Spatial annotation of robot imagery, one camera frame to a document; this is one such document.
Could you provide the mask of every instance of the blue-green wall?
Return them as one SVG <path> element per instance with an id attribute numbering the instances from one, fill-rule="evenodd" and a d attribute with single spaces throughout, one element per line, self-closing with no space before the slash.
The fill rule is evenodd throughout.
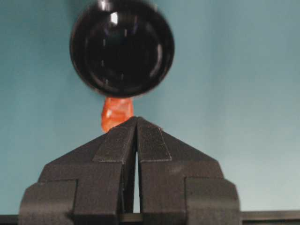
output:
<path id="1" fill-rule="evenodd" d="M 0 0 L 0 214 L 43 165 L 102 134 L 104 98 L 77 77 L 87 0 Z M 300 1 L 157 0 L 176 56 L 135 113 L 220 161 L 243 210 L 300 209 Z"/>

